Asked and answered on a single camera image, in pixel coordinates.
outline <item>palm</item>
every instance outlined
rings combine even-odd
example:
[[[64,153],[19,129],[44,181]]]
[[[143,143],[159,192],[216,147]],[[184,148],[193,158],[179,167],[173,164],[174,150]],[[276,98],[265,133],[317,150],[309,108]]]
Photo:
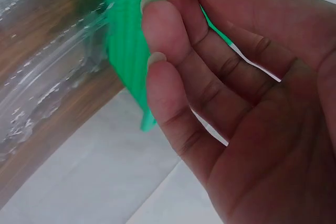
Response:
[[[206,188],[228,223],[333,223],[334,152],[316,86],[305,81],[300,93],[266,94],[214,166]]]
[[[281,82],[209,29],[200,3],[249,61]],[[220,217],[232,224],[334,222],[336,7],[319,0],[143,6],[147,42],[161,52],[151,56],[149,104]]]

